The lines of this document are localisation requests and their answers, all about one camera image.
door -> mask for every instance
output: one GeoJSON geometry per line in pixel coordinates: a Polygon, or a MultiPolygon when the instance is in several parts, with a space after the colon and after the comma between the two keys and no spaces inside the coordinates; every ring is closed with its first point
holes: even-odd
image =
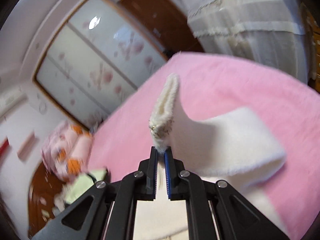
{"type": "Polygon", "coordinates": [[[167,50],[203,52],[187,25],[186,16],[170,0],[120,0],[119,3],[167,50]]]}

light green object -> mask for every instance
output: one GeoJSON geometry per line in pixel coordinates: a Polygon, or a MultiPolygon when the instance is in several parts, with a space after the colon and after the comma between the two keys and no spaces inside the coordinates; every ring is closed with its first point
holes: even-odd
{"type": "MultiPolygon", "coordinates": [[[[94,176],[97,181],[103,180],[106,175],[106,170],[96,170],[96,171],[90,171],[90,174],[94,176]]],[[[71,185],[68,185],[68,193],[65,195],[63,200],[67,204],[73,203],[77,198],[79,198],[84,192],[86,192],[90,187],[92,187],[93,181],[92,179],[86,175],[82,174],[80,175],[74,183],[71,185]]]]}

red object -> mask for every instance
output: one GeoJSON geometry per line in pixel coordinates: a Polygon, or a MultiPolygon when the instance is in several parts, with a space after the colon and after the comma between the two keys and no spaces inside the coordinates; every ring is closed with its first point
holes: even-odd
{"type": "Polygon", "coordinates": [[[9,146],[9,140],[6,137],[4,141],[0,144],[0,155],[4,152],[4,150],[9,146]]]}

pink bedspread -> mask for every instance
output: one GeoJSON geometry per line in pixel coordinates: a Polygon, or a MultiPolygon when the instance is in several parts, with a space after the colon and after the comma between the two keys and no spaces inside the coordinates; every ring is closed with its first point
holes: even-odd
{"type": "Polygon", "coordinates": [[[99,129],[89,169],[107,166],[112,181],[149,158],[148,119],[166,77],[177,73],[191,119],[248,106],[284,146],[285,166],[264,183],[291,239],[300,239],[320,210],[320,96],[281,71],[228,56],[176,54],[99,129]]]}

silver bolt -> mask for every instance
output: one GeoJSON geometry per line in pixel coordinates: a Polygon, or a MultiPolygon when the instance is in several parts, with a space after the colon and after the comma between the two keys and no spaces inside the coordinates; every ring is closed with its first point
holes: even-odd
{"type": "Polygon", "coordinates": [[[99,180],[96,182],[97,188],[104,188],[107,184],[103,180],[99,180]]]}
{"type": "Polygon", "coordinates": [[[143,176],[143,172],[142,171],[136,171],[134,174],[133,174],[136,178],[141,178],[143,176]]]}
{"type": "Polygon", "coordinates": [[[225,181],[225,180],[219,180],[218,181],[218,187],[227,187],[228,186],[228,183],[225,181]]]}
{"type": "Polygon", "coordinates": [[[185,178],[185,177],[189,177],[189,175],[190,175],[190,172],[189,172],[189,171],[181,171],[181,172],[180,172],[180,176],[181,176],[181,177],[184,177],[184,178],[185,178]]]}

